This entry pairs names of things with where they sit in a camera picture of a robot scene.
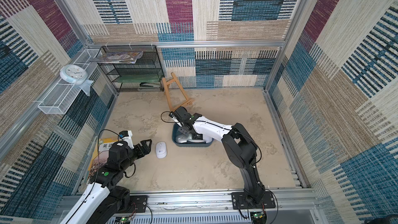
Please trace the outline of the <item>white mouse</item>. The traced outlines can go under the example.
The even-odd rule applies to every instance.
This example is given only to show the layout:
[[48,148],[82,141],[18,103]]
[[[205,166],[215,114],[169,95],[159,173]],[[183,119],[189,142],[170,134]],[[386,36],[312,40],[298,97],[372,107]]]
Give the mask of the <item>white mouse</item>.
[[158,142],[155,146],[155,154],[158,159],[163,159],[167,156],[166,142]]

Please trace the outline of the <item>silver grey mouse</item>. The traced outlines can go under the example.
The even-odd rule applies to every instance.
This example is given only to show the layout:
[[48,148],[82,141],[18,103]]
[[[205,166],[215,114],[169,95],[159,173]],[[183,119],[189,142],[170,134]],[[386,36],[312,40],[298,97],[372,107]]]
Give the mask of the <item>silver grey mouse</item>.
[[193,143],[193,141],[192,141],[192,134],[189,133],[188,135],[181,134],[181,135],[176,136],[176,138],[175,138],[175,143],[177,143],[177,144],[189,144],[189,143]]

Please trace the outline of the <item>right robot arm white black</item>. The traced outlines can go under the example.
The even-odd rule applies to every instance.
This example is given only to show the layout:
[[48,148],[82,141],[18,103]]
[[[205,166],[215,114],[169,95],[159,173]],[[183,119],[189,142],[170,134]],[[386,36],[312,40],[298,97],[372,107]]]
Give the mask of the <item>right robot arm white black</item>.
[[261,182],[257,163],[259,146],[240,123],[226,125],[209,120],[201,114],[190,114],[184,107],[170,112],[169,117],[179,125],[179,132],[193,138],[220,141],[229,160],[239,168],[244,182],[244,197],[249,208],[275,208],[276,198]]

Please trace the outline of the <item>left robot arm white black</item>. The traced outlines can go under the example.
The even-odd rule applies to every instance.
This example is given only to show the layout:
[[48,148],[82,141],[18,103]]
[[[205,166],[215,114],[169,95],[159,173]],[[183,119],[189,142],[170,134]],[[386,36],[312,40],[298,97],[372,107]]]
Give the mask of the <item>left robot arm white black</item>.
[[114,142],[107,162],[97,169],[77,203],[62,219],[62,224],[105,224],[116,213],[131,208],[130,190],[118,186],[126,170],[151,152],[152,140],[129,146],[125,140]]

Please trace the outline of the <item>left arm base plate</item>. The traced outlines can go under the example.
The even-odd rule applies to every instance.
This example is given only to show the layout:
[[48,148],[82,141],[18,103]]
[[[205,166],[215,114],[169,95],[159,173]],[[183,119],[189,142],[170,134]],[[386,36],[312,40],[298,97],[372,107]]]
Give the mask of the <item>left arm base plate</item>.
[[147,209],[147,195],[130,196],[125,213],[144,213]]

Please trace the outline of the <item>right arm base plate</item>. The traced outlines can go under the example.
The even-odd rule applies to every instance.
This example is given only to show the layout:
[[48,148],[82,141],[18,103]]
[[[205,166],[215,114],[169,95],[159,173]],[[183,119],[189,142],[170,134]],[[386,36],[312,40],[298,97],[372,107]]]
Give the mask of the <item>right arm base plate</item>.
[[259,201],[244,192],[231,193],[233,209],[267,209],[276,208],[275,197],[270,191],[266,191]]

